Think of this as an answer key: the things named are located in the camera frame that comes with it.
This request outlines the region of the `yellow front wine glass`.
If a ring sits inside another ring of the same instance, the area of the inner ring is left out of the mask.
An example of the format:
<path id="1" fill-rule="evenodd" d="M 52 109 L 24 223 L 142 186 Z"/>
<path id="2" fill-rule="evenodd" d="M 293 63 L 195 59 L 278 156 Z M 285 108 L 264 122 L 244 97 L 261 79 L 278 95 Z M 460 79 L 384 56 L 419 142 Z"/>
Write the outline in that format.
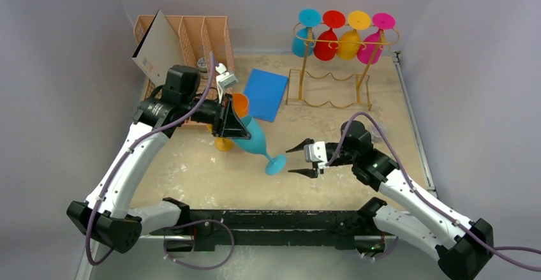
<path id="1" fill-rule="evenodd" d="M 226 152 L 233 149 L 234 143 L 228 138 L 215 137 L 214 146 L 218 151 Z"/>

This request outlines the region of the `orange wine glass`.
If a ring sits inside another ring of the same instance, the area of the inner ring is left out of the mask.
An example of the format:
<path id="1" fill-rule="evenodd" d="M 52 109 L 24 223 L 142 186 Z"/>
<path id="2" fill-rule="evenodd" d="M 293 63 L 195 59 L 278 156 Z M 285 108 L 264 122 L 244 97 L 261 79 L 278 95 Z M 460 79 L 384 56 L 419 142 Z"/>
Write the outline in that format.
<path id="1" fill-rule="evenodd" d="M 238 118 L 243 118 L 249 115 L 249 100 L 243 93 L 233 93 L 232 103 L 235 114 Z"/>

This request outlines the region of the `light blue front wine glass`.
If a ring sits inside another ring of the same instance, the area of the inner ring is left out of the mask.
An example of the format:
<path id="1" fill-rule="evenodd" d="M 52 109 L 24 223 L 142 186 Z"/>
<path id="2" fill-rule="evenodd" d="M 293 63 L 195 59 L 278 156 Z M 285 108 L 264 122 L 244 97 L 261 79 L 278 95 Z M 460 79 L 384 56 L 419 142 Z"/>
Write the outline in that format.
<path id="1" fill-rule="evenodd" d="M 240 147 L 243 151 L 250 154 L 259 154 L 266 157 L 268 160 L 265 166 L 265 173 L 267 175 L 276 175 L 286 165 L 286 156 L 284 154 L 272 157 L 267 152 L 266 136 L 259 123 L 251 115 L 247 115 L 241 118 L 241 122 L 250 133 L 251 138 L 247 139 L 233 139 L 233 143 Z"/>

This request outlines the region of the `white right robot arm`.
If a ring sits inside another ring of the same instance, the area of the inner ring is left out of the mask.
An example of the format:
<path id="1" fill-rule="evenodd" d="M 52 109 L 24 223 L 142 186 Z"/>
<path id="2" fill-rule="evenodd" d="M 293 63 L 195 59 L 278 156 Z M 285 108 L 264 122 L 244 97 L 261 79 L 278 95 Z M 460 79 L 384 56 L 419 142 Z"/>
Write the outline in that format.
<path id="1" fill-rule="evenodd" d="M 403 207 L 396 210 L 373 197 L 357 212 L 360 229 L 396 235 L 437 261 L 450 279 L 474 279 L 492 258 L 493 228 L 454 211 L 403 173 L 403 167 L 376 149 L 359 121 L 343 123 L 340 142 L 303 140 L 291 148 L 302 151 L 311 168 L 296 173 L 317 178 L 332 166 L 350 165 L 358 181 Z"/>

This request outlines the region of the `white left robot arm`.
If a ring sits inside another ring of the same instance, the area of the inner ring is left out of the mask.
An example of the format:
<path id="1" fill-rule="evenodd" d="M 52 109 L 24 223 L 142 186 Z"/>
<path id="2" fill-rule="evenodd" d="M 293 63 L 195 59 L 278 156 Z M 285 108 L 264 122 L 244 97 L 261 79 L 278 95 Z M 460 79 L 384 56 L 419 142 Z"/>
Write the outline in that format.
<path id="1" fill-rule="evenodd" d="M 131 199 L 152 160 L 176 128 L 191 119 L 210 124 L 212 136 L 249 140 L 252 133 L 233 109 L 232 95 L 207 99 L 198 94 L 200 75 L 189 66 L 168 69 L 165 83 L 139 103 L 128 136 L 96 188 L 82 201 L 72 201 L 67 216 L 85 235 L 111 251 L 125 253 L 139 236 L 167 227 L 173 234 L 188 231 L 188 206 L 173 199 L 141 210 L 130 208 Z"/>

